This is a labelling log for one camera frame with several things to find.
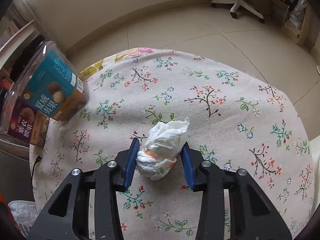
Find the wooden desk shelf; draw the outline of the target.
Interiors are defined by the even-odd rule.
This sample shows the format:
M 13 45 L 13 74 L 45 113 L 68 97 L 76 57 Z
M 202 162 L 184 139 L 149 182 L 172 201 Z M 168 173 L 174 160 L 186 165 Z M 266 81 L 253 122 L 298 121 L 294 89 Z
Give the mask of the wooden desk shelf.
M 271 16 L 281 31 L 301 46 L 311 28 L 312 8 L 307 0 L 270 0 Z

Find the purple label nut jar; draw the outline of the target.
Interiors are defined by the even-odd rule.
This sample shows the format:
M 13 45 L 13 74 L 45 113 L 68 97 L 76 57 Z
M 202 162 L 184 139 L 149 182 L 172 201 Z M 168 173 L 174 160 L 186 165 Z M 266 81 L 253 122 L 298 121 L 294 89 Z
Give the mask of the purple label nut jar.
M 25 145 L 45 145 L 50 118 L 13 91 L 1 93 L 1 131 Z

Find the teal label macadamia jar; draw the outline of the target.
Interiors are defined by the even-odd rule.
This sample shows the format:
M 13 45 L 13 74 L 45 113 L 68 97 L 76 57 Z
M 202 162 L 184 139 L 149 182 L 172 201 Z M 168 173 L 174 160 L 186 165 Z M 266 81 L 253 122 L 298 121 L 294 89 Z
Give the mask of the teal label macadamia jar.
M 68 122 L 89 99 L 87 86 L 73 65 L 53 41 L 47 40 L 31 55 L 10 96 L 62 122 Z

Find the grey striped cushion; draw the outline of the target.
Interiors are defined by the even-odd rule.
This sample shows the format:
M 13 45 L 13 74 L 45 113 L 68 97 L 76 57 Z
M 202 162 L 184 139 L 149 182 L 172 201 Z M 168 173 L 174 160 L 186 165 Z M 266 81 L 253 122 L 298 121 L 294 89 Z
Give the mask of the grey striped cushion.
M 8 204 L 8 207 L 18 226 L 30 230 L 38 217 L 36 203 L 26 200 L 14 200 Z

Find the white office chair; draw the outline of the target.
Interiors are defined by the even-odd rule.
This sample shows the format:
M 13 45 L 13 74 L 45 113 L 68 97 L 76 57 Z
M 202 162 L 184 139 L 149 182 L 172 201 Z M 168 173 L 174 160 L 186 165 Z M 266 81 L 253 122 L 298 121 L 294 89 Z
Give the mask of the white office chair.
M 250 4 L 248 4 L 244 0 L 212 0 L 211 1 L 211 6 L 213 8 L 215 8 L 217 4 L 232 4 L 233 6 L 230 9 L 230 15 L 234 19 L 237 19 L 237 17 L 238 17 L 236 11 L 240 7 L 243 7 L 246 10 L 248 10 L 249 12 L 251 12 L 252 14 L 254 14 L 255 16 L 257 16 L 260 23 L 262 23 L 262 24 L 265 23 L 265 19 L 264 19 L 263 15 L 260 12 L 258 12 L 257 10 L 255 10 Z

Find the round white tissue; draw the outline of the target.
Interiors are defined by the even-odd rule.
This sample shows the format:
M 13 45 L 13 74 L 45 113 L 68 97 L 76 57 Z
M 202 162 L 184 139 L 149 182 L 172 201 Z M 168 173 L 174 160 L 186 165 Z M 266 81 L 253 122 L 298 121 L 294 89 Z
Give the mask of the round white tissue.
M 175 165 L 189 138 L 190 121 L 158 122 L 149 130 L 147 141 L 136 156 L 137 170 L 141 176 L 159 180 Z

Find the floral tablecloth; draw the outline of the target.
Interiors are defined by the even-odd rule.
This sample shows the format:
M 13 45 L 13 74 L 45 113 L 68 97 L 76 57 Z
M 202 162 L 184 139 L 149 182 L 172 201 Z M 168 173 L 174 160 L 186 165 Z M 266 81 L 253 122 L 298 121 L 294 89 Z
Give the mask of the floral tablecloth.
M 174 50 L 137 48 L 101 60 L 85 79 L 89 101 L 68 123 L 50 121 L 32 147 L 42 210 L 74 168 L 90 171 L 157 123 L 189 119 L 188 144 L 226 171 L 246 169 L 292 236 L 312 214 L 314 172 L 306 131 L 286 94 L 227 65 Z

